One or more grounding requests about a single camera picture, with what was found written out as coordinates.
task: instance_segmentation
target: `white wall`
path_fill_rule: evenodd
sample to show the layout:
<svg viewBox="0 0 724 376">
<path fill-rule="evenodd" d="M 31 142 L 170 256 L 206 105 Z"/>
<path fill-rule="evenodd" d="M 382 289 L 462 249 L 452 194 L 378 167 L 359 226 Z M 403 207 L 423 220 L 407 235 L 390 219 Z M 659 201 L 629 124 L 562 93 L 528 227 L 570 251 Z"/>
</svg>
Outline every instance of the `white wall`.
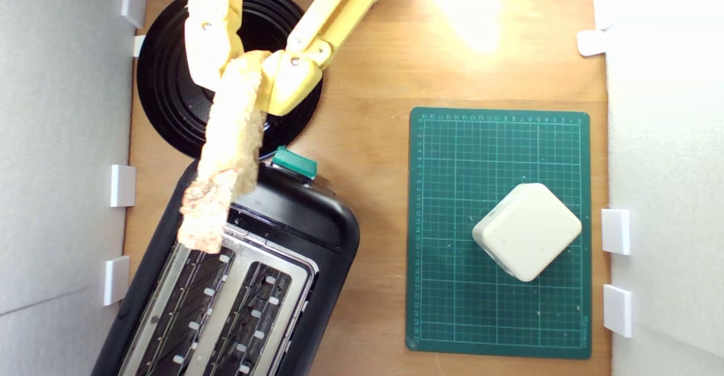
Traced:
<svg viewBox="0 0 724 376">
<path fill-rule="evenodd" d="M 613 374 L 724 374 L 724 0 L 621 0 L 607 31 L 610 206 L 631 210 L 633 338 Z"/>
<path fill-rule="evenodd" d="M 88 374 L 117 307 L 103 263 L 128 160 L 134 28 L 121 0 L 0 0 L 0 375 Z"/>
</svg>

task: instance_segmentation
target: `white square object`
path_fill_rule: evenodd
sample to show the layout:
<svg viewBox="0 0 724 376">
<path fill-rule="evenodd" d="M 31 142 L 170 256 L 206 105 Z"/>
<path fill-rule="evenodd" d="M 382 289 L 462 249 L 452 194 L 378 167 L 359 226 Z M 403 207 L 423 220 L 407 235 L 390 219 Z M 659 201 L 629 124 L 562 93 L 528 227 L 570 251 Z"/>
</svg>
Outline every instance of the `white square object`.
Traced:
<svg viewBox="0 0 724 376">
<path fill-rule="evenodd" d="M 579 53 L 584 57 L 603 54 L 607 49 L 606 33 L 600 30 L 584 30 L 576 34 Z"/>
<path fill-rule="evenodd" d="M 143 46 L 143 41 L 145 41 L 145 35 L 144 36 L 135 36 L 133 39 L 133 57 L 138 58 L 140 55 L 140 48 Z"/>
<path fill-rule="evenodd" d="M 128 291 L 130 258 L 121 256 L 106 260 L 106 278 L 104 281 L 103 305 L 109 306 L 120 301 Z"/>
<path fill-rule="evenodd" d="M 135 28 L 143 28 L 145 21 L 145 0 L 122 0 L 121 15 Z"/>
<path fill-rule="evenodd" d="M 111 166 L 111 207 L 135 205 L 135 167 Z"/>
<path fill-rule="evenodd" d="M 473 228 L 505 272 L 532 281 L 581 233 L 581 221 L 545 185 L 521 184 Z"/>
<path fill-rule="evenodd" d="M 603 286 L 603 326 L 631 337 L 631 291 L 610 284 Z"/>
<path fill-rule="evenodd" d="M 629 213 L 625 209 L 602 209 L 601 231 L 603 250 L 623 255 L 631 254 Z"/>
</svg>

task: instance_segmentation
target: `white plastic bracket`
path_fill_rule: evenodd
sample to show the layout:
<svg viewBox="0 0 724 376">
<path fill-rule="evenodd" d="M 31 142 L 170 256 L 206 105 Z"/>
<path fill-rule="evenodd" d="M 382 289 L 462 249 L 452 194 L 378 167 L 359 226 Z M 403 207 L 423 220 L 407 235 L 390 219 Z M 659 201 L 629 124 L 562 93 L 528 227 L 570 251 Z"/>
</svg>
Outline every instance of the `white plastic bracket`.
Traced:
<svg viewBox="0 0 724 376">
<path fill-rule="evenodd" d="M 122 0 L 121 15 L 135 28 L 143 28 L 145 22 L 145 0 Z"/>
<path fill-rule="evenodd" d="M 601 232 L 603 250 L 625 256 L 631 254 L 631 227 L 627 210 L 602 209 Z"/>
<path fill-rule="evenodd" d="M 135 167 L 111 166 L 111 207 L 135 205 Z"/>
<path fill-rule="evenodd" d="M 624 338 L 631 337 L 631 291 L 603 286 L 603 326 Z"/>
<path fill-rule="evenodd" d="M 140 55 L 140 47 L 143 46 L 143 41 L 145 41 L 145 35 L 143 36 L 135 36 L 133 39 L 133 57 L 138 58 Z"/>
<path fill-rule="evenodd" d="M 593 0 L 593 13 L 596 29 L 579 31 L 576 36 L 579 53 L 584 57 L 603 54 L 608 48 L 605 30 L 618 16 L 617 0 Z"/>
<path fill-rule="evenodd" d="M 125 297 L 128 291 L 130 273 L 129 256 L 121 256 L 106 260 L 106 276 L 104 279 L 103 305 L 109 306 Z"/>
</svg>

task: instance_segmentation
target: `white box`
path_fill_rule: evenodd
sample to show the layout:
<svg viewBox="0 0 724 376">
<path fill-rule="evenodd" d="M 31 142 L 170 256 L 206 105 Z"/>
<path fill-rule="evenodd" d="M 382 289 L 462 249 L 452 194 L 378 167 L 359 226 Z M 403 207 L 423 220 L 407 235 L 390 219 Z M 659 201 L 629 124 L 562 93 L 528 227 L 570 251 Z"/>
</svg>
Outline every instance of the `white box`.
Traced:
<svg viewBox="0 0 724 376">
<path fill-rule="evenodd" d="M 581 233 L 581 221 L 545 185 L 521 184 L 473 228 L 505 272 L 532 281 Z"/>
</svg>

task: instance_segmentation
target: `metal toaster grill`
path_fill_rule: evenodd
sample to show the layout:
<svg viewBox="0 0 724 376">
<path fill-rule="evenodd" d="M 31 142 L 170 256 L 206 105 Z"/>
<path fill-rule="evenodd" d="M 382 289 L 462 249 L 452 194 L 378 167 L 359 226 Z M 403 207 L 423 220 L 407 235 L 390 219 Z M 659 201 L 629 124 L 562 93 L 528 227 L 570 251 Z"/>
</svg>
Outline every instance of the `metal toaster grill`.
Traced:
<svg viewBox="0 0 724 376">
<path fill-rule="evenodd" d="M 222 245 L 174 247 L 120 374 L 276 373 L 318 267 L 231 225 Z"/>
</svg>

